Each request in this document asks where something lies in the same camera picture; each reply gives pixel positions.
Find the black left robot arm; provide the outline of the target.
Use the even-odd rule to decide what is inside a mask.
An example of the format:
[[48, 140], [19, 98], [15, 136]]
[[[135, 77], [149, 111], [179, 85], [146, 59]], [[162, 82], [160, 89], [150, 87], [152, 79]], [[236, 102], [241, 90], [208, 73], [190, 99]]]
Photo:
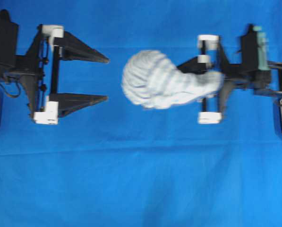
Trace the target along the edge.
[[0, 11], [0, 85], [15, 83], [28, 98], [30, 117], [36, 124], [56, 125], [59, 118], [106, 101], [107, 96], [58, 93], [60, 61], [109, 63], [109, 59], [89, 47], [63, 26], [37, 28], [24, 55], [17, 55], [18, 24], [9, 12]]

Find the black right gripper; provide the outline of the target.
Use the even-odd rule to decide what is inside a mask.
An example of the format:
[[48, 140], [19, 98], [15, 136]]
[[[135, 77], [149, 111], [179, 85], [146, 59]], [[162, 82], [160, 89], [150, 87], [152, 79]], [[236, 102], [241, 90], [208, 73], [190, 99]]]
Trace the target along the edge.
[[[270, 91], [271, 69], [258, 69], [258, 44], [254, 25], [248, 26], [247, 32], [240, 40], [241, 63], [230, 63], [219, 35], [199, 35], [197, 38], [198, 48], [217, 51], [217, 64], [220, 72], [224, 75], [222, 88], [217, 93], [217, 112], [206, 110], [206, 101], [202, 104], [202, 111], [198, 114], [199, 124], [218, 124], [224, 118], [227, 99], [234, 89], [250, 88], [256, 95], [266, 96]], [[180, 65], [177, 69], [182, 73], [204, 74], [213, 68], [210, 56], [200, 54]], [[212, 98], [214, 94], [195, 96], [190, 93], [183, 93], [176, 98], [176, 104], [189, 104], [192, 102], [202, 102], [204, 98]]]

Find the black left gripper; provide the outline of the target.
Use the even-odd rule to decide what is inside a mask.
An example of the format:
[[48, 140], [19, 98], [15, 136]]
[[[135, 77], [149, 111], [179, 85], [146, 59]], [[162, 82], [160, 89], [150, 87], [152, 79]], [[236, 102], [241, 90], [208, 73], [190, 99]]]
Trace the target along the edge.
[[44, 66], [48, 56], [44, 45], [64, 61], [109, 63], [110, 59], [65, 31], [60, 25], [39, 25], [38, 32], [25, 55], [16, 56], [15, 74], [27, 98], [30, 117], [36, 124], [58, 124], [59, 118], [88, 106], [104, 102], [107, 96], [58, 93], [44, 96]]

